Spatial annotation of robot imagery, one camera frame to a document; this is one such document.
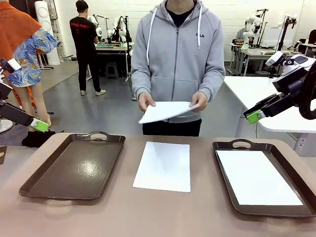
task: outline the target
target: hand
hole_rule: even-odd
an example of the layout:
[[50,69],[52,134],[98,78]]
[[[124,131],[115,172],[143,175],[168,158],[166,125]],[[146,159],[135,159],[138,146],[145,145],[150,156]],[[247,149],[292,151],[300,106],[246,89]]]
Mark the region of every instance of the hand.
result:
[[198,113],[205,110],[207,106],[207,97],[203,92],[198,91],[197,93],[193,95],[190,107],[197,104],[199,105],[199,107],[194,109],[193,112]]
[[139,109],[143,112],[145,112],[148,108],[148,106],[156,106],[156,103],[152,99],[152,96],[149,93],[141,93],[138,98],[139,103]]

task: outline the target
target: black shirt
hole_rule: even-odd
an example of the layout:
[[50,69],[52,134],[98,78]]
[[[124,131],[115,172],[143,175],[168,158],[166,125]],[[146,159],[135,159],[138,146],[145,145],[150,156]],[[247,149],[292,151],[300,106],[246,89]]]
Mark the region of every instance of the black shirt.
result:
[[97,33],[91,21],[83,17],[75,17],[70,20],[70,28],[75,41],[77,56],[86,56],[96,53],[93,40],[97,37]]
[[177,14],[175,14],[172,11],[167,9],[167,12],[171,16],[171,18],[172,18],[174,24],[176,25],[176,27],[179,28],[185,22],[185,20],[188,18],[188,16],[193,12],[196,4],[197,4],[197,2],[194,1],[194,7],[190,11],[187,11],[187,12],[185,12],[183,14],[180,14],[180,15],[177,15]]

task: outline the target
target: brown tray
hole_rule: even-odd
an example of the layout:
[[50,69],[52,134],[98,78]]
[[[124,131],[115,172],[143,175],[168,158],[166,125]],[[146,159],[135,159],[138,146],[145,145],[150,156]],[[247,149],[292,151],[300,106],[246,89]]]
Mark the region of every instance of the brown tray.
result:
[[[105,138],[91,138],[102,134]],[[24,197],[95,200],[106,183],[125,142],[105,132],[72,134],[20,188]]]
[[[234,147],[236,142],[246,142],[250,144],[247,147]],[[316,217],[316,197],[311,189],[307,186],[301,176],[291,166],[287,159],[281,154],[276,146],[267,143],[253,143],[244,139],[237,139],[231,142],[214,142],[213,148],[221,168],[224,181],[227,186],[229,196],[231,198],[234,208],[247,215],[255,216],[268,216],[268,217],[290,217],[290,218],[303,218],[303,217]],[[239,205],[235,193],[230,185],[229,179],[222,166],[221,160],[216,151],[233,151],[233,150],[250,150],[250,151],[263,151],[269,161],[274,165],[277,171],[282,175],[285,181],[289,184],[294,193],[303,203],[302,206],[263,206],[263,205]]]

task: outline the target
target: gray hoodie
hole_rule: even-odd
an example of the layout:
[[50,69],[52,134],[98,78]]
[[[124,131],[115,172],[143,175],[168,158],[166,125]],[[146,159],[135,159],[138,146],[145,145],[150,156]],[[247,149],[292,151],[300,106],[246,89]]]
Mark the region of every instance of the gray hoodie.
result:
[[[177,28],[165,8],[166,0],[138,25],[132,55],[132,82],[136,98],[150,93],[158,101],[192,101],[201,91],[214,99],[225,77],[224,36],[220,19],[200,0]],[[169,122],[201,118],[189,112]]]

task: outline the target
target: white paper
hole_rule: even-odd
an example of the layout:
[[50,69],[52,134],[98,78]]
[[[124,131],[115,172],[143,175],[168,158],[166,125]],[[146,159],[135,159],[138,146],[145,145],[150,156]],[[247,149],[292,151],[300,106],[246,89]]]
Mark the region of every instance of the white paper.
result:
[[303,205],[261,151],[217,151],[240,205]]
[[147,142],[133,187],[191,192],[190,145]]
[[149,106],[147,108],[144,116],[139,121],[139,124],[174,118],[199,107],[199,105],[195,105],[192,107],[189,107],[189,105],[190,102],[156,102],[155,107]]

